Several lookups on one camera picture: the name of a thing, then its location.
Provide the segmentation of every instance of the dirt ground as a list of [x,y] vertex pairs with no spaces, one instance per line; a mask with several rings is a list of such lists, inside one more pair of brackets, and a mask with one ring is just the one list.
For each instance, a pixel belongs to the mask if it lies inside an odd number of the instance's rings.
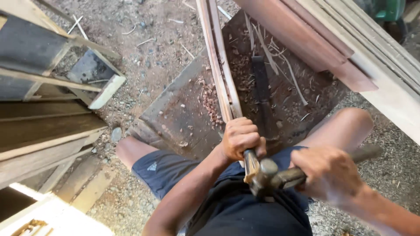
[[[89,211],[89,215],[111,228],[116,235],[140,235],[145,222],[159,203],[147,186],[122,165],[115,156],[115,144],[110,142],[110,131],[121,127],[123,132],[152,101],[178,76],[194,56],[204,48],[200,21],[196,12],[181,0],[50,0],[52,4],[81,20],[89,39],[123,56],[114,64],[127,77],[127,82],[107,105],[98,111],[109,129],[95,142],[104,165],[117,173],[107,191]],[[193,7],[194,0],[187,0]],[[232,16],[238,6],[231,0],[218,0],[218,5]],[[69,22],[41,7],[63,29]],[[228,19],[221,15],[222,21]],[[81,34],[75,28],[72,34]],[[151,39],[140,46],[138,44]],[[83,55],[74,48],[61,63],[56,73],[68,71],[72,63]],[[368,109],[375,119],[375,130],[367,142],[378,143],[384,155],[378,160],[362,164],[362,177],[386,197],[419,213],[419,147],[393,123],[380,114],[360,95],[349,95],[339,106]],[[375,235],[358,220],[332,207],[315,202],[309,212],[315,235]]]

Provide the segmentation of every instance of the hand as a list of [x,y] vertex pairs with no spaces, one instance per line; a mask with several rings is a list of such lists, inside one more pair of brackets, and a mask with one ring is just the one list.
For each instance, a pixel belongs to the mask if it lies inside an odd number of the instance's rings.
[[246,117],[231,120],[226,124],[220,145],[224,155],[232,162],[244,160],[244,151],[250,148],[255,148],[258,157],[267,154],[265,138],[260,137],[257,126]]
[[296,189],[336,207],[355,197],[365,185],[351,157],[337,148],[295,150],[291,162],[307,175],[306,182]]

